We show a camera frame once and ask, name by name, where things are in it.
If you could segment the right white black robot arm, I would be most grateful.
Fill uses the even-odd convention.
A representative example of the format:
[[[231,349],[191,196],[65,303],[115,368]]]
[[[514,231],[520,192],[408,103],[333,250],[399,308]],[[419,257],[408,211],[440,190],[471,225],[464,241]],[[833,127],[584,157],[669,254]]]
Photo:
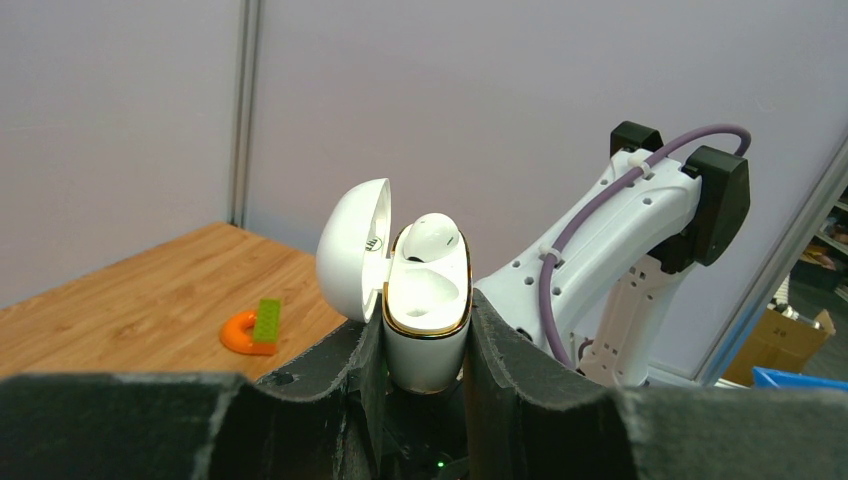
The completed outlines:
[[[715,263],[749,212],[751,133],[699,127],[664,140],[632,121],[588,193],[475,294],[546,357],[612,387],[640,386],[683,280]]]

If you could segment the white earbud charging case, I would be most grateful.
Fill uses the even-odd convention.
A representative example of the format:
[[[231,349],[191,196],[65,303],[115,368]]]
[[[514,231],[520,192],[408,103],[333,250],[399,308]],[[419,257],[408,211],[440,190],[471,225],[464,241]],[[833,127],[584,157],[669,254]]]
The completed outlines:
[[[381,316],[394,383],[411,393],[435,394],[456,379],[469,330],[473,282],[470,249],[433,262],[406,260],[409,227],[390,234],[390,182],[378,178],[346,192],[334,207],[316,252],[325,301],[349,320]]]

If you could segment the white earbud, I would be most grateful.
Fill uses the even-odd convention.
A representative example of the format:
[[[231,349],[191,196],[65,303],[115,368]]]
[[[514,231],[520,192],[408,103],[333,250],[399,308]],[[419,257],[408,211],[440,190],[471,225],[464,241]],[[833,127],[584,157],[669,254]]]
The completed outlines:
[[[459,238],[458,226],[449,216],[428,213],[409,227],[402,253],[409,261],[433,262],[450,255],[457,248]]]

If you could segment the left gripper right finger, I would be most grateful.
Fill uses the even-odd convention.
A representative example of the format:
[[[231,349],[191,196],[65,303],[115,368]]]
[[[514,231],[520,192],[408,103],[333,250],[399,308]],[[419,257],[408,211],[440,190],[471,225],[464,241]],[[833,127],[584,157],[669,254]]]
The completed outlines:
[[[549,357],[475,293],[463,366],[474,479],[843,479],[847,395],[615,387]]]

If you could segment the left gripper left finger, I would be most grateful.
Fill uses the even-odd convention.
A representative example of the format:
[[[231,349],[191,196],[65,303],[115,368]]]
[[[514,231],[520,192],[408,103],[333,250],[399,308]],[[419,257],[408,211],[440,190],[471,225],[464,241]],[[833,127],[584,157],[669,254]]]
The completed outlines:
[[[348,321],[258,381],[231,372],[38,373],[1,383],[5,479],[370,479],[381,325]]]

